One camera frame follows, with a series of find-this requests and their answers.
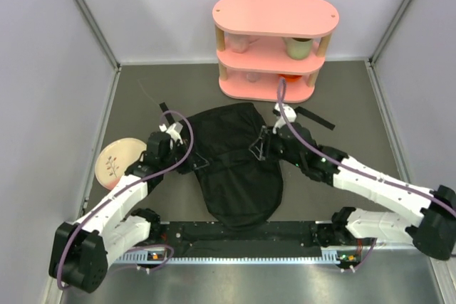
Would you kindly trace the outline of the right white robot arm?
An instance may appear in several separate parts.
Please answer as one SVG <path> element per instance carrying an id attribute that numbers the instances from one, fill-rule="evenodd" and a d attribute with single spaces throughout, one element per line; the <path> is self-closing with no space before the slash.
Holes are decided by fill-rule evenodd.
<path id="1" fill-rule="evenodd" d="M 360 163 L 346 152 L 317 144 L 299 123 L 263 126 L 250 152 L 261 161 L 287 161 L 315 182 L 352 192 L 385 207 L 385 212 L 344 207 L 333 215 L 337 242 L 380 239 L 411 244 L 447 261 L 455 248 L 455 190 L 402 182 Z"/>

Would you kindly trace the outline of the black student backpack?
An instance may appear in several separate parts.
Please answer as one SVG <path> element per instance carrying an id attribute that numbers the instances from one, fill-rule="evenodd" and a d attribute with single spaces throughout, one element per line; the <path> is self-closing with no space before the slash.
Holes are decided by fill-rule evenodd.
<path id="1" fill-rule="evenodd" d="M 187 163 L 178 170 L 181 174 L 195 174 L 208 212 L 233 231 L 250 229 L 268 220 L 282 200 L 282 160 L 259 161 L 249 151 L 266 125 L 254 104 L 212 108 L 180 123 L 183 135 L 192 127 L 192 151 L 210 163 L 196 171 L 191 171 Z"/>

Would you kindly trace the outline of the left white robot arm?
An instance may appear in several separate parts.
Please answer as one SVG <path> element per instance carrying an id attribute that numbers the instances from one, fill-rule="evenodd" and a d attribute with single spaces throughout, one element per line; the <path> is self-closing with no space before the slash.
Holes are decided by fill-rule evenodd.
<path id="1" fill-rule="evenodd" d="M 159 224 L 128 212 L 168 172 L 187 165 L 195 134 L 192 127 L 185 131 L 188 138 L 175 125 L 154 132 L 152 136 L 166 148 L 164 154 L 144 152 L 91 211 L 73 223 L 63 222 L 56 229 L 48 274 L 56 280 L 58 289 L 77 288 L 92 293 L 119 257 L 142 241 L 151 245 L 160 240 Z"/>

